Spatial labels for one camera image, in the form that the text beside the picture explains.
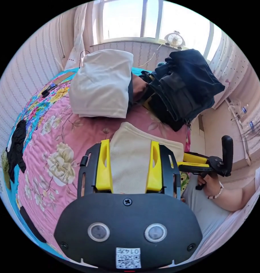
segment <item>person's hand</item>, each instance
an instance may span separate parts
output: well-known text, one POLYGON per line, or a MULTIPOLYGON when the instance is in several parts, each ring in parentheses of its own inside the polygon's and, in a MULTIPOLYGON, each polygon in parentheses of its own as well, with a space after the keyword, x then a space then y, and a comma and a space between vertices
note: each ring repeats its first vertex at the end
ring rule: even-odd
POLYGON ((199 185, 205 184, 203 190, 206 196, 216 196, 220 192, 219 178, 215 172, 211 172, 205 178, 199 175, 197 182, 199 185))

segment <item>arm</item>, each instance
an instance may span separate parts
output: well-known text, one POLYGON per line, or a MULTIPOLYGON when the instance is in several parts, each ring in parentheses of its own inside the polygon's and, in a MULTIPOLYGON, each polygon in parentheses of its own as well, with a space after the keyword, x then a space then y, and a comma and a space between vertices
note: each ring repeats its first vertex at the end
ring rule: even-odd
MULTIPOLYGON (((198 176, 198 183, 205 184, 204 191, 206 196, 216 196, 220 192, 220 184, 218 175, 211 173, 204 179, 198 176)), ((243 188, 238 189, 223 189, 221 194, 216 199, 211 199, 219 207, 235 212, 242 209, 250 198, 255 194, 255 179, 243 188)))
POLYGON ((255 191, 255 179, 253 179, 243 188, 232 190, 223 189, 220 196, 212 200, 224 210, 235 212, 247 204, 250 198, 255 194, 255 191))

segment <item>bed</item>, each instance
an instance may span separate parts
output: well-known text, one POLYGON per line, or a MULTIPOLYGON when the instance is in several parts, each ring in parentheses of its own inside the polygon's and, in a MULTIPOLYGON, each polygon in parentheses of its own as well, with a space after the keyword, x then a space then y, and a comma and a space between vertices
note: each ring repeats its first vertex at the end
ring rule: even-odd
MULTIPOLYGON (((54 79, 69 71, 61 72, 54 79)), ((136 75, 142 69, 133 68, 136 75)), ((79 118, 72 113, 68 91, 74 74, 61 82, 46 98, 41 92, 46 84, 27 103, 15 125, 26 120, 26 138, 23 159, 26 171, 15 167, 15 183, 8 196, 17 216, 31 236, 19 213, 23 206, 38 232, 47 243, 34 237, 44 250, 67 259, 56 243, 53 233, 63 209, 77 197, 79 164, 86 150, 104 139, 112 139, 122 122, 129 122, 151 135, 181 142, 185 151, 190 149, 190 129, 183 126, 178 132, 162 124, 143 106, 135 105, 126 119, 79 118)))

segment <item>wire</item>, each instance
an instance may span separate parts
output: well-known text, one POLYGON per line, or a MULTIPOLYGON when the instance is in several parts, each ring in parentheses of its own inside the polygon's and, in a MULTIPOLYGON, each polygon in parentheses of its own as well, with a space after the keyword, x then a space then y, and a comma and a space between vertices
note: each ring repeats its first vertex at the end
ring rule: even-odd
POLYGON ((81 68, 81 54, 79 55, 79 68, 81 68))
POLYGON ((62 49, 62 42, 61 42, 61 31, 60 31, 60 21, 61 21, 61 18, 59 18, 59 40, 60 40, 60 45, 61 45, 61 49, 62 49))
MULTIPOLYGON (((161 46, 162 46, 162 45, 160 45, 160 46, 157 48, 157 50, 155 51, 155 53, 159 50, 159 48, 160 48, 161 46)), ((153 54, 152 58, 154 57, 155 53, 153 54)), ((152 59, 152 58, 151 58, 151 59, 152 59)), ((150 60, 151 60, 151 59, 150 59, 150 60)), ((145 64, 147 64, 150 60, 148 60, 145 64)), ((141 65, 141 66, 138 66, 138 68, 144 66, 145 64, 143 64, 143 65, 141 65)))

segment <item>beaded bracelet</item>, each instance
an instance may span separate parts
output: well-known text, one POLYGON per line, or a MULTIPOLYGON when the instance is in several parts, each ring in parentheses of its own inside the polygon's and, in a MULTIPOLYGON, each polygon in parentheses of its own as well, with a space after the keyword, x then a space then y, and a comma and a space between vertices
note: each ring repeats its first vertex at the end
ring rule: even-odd
POLYGON ((224 186, 221 184, 220 181, 219 181, 219 184, 220 184, 220 191, 219 191, 219 193, 216 196, 208 196, 208 199, 216 199, 221 194, 224 186))

